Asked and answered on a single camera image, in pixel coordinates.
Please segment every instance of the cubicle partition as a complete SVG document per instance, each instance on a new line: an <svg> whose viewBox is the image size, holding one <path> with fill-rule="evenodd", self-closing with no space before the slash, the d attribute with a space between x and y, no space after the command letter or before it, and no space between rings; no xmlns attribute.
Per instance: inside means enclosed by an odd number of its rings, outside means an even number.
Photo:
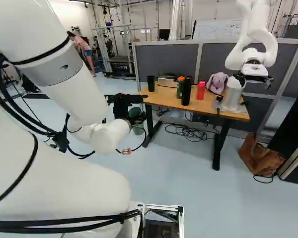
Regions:
<svg viewBox="0 0 298 238"><path fill-rule="evenodd" d="M146 82L147 75L175 73L191 75L195 83L208 81L216 72L232 75L234 71L225 68L224 62L236 40L212 41L156 41L133 42L138 89L140 82ZM252 43L258 51L265 51L261 43ZM248 83L243 97L251 122L236 122L232 128L260 132L280 96L298 95L298 39L279 39L276 63L268 69L274 81L265 90L264 84Z"/></svg>

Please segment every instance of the window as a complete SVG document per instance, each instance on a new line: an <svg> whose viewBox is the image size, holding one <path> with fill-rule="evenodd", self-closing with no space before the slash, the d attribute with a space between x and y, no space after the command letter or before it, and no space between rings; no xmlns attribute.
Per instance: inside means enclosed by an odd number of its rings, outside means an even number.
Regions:
<svg viewBox="0 0 298 238"><path fill-rule="evenodd" d="M141 33L144 34L144 33L145 33L145 29L142 29L142 30L141 30Z"/></svg>

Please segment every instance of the pink stuffed bunny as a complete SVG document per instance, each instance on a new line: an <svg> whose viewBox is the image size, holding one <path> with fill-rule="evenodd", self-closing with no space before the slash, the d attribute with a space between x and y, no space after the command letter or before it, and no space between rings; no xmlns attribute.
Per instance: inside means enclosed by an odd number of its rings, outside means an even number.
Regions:
<svg viewBox="0 0 298 238"><path fill-rule="evenodd" d="M211 75L206 85L206 88L211 90L215 94L221 94L226 88L227 80L228 80L227 74L223 72L214 73Z"/></svg>

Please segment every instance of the wooden desk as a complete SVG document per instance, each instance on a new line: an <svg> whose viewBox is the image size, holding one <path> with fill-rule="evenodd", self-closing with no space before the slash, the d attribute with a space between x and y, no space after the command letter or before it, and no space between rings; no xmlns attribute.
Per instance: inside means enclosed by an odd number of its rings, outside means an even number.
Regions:
<svg viewBox="0 0 298 238"><path fill-rule="evenodd" d="M157 105L161 107L167 108L175 108L178 110L199 113L199 114L207 114L211 116L218 116L217 110L214 108L213 104L216 99L216 95L205 91L204 99L197 100L197 86L192 86L191 88L191 99L190 104L188 106L183 106L181 104L181 99L176 98L176 88L168 88L168 87L160 87L157 84L155 85L155 91L149 92L146 87L144 90L139 92L140 95L148 95L147 98L144 98L144 103L146 105L146 114L147 114L147 125L148 125L148 136L143 146L147 147L151 139L154 137L158 129L160 128L162 122L158 121L158 123L153 126L152 121L152 105ZM245 114L235 114L231 112L220 112L220 117L224 118L224 123L222 125L221 132L219 134L215 134L214 136L214 154L213 154L213 169L220 169L220 158L221 158L221 149L225 142L225 138L227 136L228 130L230 128L230 124L233 120L242 120L249 121L250 117L248 113Z"/></svg>

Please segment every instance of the desk leg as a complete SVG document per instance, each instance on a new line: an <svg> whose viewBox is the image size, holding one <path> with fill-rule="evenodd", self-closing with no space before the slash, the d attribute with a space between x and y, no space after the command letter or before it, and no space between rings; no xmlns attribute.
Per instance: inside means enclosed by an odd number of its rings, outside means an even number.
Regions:
<svg viewBox="0 0 298 238"><path fill-rule="evenodd" d="M146 115L147 115L147 127L148 127L148 135L146 140L143 143L143 147L147 147L151 139L154 137L156 132L159 130L160 126L162 125L161 121L158 121L155 126L153 126L152 121L152 106L146 104Z"/></svg>
<svg viewBox="0 0 298 238"><path fill-rule="evenodd" d="M221 150L223 148L231 122L232 120L225 119L221 132L219 134L215 134L214 136L212 168L216 171L220 170Z"/></svg>

